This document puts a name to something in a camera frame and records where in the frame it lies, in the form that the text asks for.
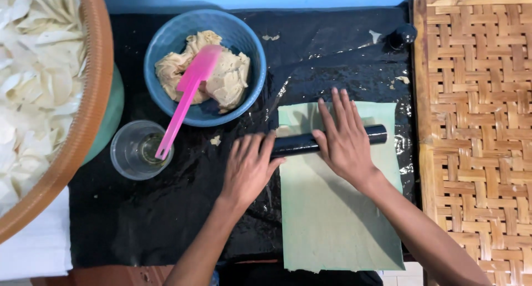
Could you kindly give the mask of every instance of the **plastic sheet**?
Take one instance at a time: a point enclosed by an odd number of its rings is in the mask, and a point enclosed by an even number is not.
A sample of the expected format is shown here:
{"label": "plastic sheet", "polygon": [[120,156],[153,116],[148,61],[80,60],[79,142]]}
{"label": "plastic sheet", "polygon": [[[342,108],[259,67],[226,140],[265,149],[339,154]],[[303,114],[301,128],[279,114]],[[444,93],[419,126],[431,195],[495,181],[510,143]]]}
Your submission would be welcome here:
{"label": "plastic sheet", "polygon": [[[369,33],[393,32],[407,22],[408,10],[235,15],[249,24],[264,47],[268,77],[262,94],[246,113],[225,125],[184,125],[174,142],[172,163],[153,179],[131,181],[120,176],[111,164],[109,146],[81,167],[69,184],[74,266],[175,263],[220,193],[232,141],[245,133],[276,128],[277,106],[319,97],[330,100],[332,86],[346,88],[358,101],[397,103],[395,144],[404,195],[416,202],[412,193],[416,179],[412,86],[395,79],[411,78],[410,53],[389,53],[382,43],[374,45]],[[170,121],[150,99],[142,65],[151,37],[171,17],[111,16],[116,65],[126,93],[121,125],[146,119],[166,126]],[[221,144],[216,147],[209,140],[217,135]],[[282,256],[279,183],[277,172],[237,223],[222,259]]]}

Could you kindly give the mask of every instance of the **green dough sheet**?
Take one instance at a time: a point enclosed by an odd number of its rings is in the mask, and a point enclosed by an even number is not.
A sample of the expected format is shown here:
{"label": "green dough sheet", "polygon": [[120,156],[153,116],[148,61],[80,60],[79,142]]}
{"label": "green dough sheet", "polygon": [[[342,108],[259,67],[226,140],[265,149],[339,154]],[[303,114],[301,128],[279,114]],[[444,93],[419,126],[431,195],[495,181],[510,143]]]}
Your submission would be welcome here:
{"label": "green dough sheet", "polygon": [[[384,144],[371,159],[403,191],[395,153],[395,103],[357,102],[364,124],[382,124]],[[278,136],[323,129],[316,103],[279,107]],[[318,153],[287,157],[280,167],[285,268],[404,270],[401,241],[375,204],[338,177]]]}

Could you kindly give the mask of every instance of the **black rolling pin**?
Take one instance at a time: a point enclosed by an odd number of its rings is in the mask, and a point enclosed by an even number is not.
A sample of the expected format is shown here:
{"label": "black rolling pin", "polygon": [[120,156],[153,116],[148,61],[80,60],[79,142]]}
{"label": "black rolling pin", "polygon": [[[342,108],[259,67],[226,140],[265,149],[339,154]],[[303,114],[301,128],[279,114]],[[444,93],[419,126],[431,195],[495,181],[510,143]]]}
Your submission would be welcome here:
{"label": "black rolling pin", "polygon": [[[369,144],[382,144],[386,142],[388,133],[384,125],[365,126],[366,133],[369,136]],[[273,144],[271,158],[292,156],[298,154],[319,152],[318,143],[314,140],[311,133],[289,136],[286,138],[276,138]]]}

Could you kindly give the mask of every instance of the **plastic cup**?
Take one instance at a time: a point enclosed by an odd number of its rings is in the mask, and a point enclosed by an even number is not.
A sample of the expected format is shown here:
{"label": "plastic cup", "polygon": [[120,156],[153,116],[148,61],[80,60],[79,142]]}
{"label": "plastic cup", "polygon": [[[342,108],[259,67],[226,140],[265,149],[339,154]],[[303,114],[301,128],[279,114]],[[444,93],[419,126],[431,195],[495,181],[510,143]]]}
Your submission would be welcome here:
{"label": "plastic cup", "polygon": [[155,158],[163,135],[163,127],[152,121],[136,120],[124,125],[111,142],[114,168],[132,180],[146,180],[161,173],[173,157],[172,145],[165,160]]}

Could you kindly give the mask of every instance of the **green container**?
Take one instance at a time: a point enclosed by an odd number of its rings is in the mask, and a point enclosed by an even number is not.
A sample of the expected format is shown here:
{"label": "green container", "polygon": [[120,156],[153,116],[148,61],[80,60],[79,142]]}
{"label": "green container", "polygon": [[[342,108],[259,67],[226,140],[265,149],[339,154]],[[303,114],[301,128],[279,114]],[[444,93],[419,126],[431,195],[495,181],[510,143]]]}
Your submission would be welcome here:
{"label": "green container", "polygon": [[98,153],[100,153],[105,146],[109,143],[113,137],[120,119],[122,118],[122,112],[124,110],[124,84],[122,82],[122,76],[114,65],[113,69],[113,81],[111,83],[111,93],[109,94],[109,101],[107,102],[107,108],[103,115],[102,123],[98,129],[98,134],[94,139],[93,145],[89,149],[89,153],[85,156],[82,166],[92,160]]}

